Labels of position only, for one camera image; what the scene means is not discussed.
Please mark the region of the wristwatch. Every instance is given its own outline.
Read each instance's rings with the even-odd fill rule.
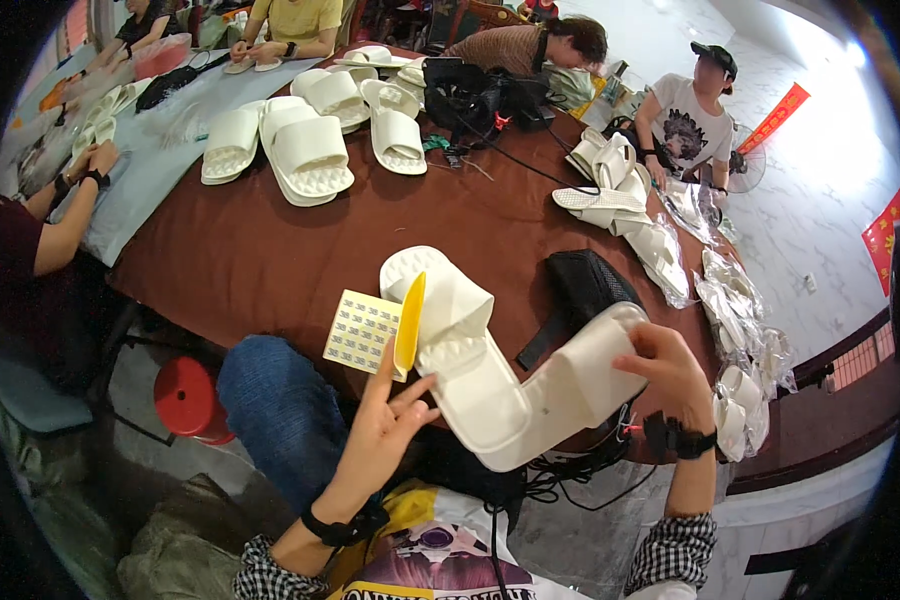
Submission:
[[[98,189],[104,189],[105,187],[110,186],[110,175],[100,174],[100,171],[98,171],[97,169],[88,171],[87,174],[84,174],[83,179],[81,179],[80,182],[83,183],[87,178],[90,178],[91,180],[96,182],[96,187]]]
[[[379,504],[367,502],[349,523],[326,524],[319,521],[311,507],[300,514],[303,526],[320,538],[320,543],[331,548],[356,546],[369,540],[377,531],[390,522],[390,515]]]
[[[664,419],[663,411],[643,419],[643,432],[650,452],[660,461],[668,450],[676,452],[676,458],[692,461],[717,446],[717,431],[706,436],[700,431],[686,431],[684,424],[672,416]]]

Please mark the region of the dark hair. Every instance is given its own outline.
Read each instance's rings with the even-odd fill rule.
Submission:
[[[607,31],[588,16],[554,17],[547,20],[544,28],[551,36],[572,36],[573,49],[590,64],[602,63],[607,58]]]

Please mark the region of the black shirt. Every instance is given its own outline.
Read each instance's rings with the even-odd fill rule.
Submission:
[[[177,6],[177,0],[150,0],[144,11],[144,17],[140,19],[139,23],[136,14],[132,14],[130,18],[126,19],[126,22],[120,27],[120,31],[117,32],[117,40],[123,40],[132,46],[143,40],[144,36],[154,27],[154,22],[158,18],[168,16],[167,27],[164,28],[161,38],[183,33],[180,23],[177,21],[175,6]]]

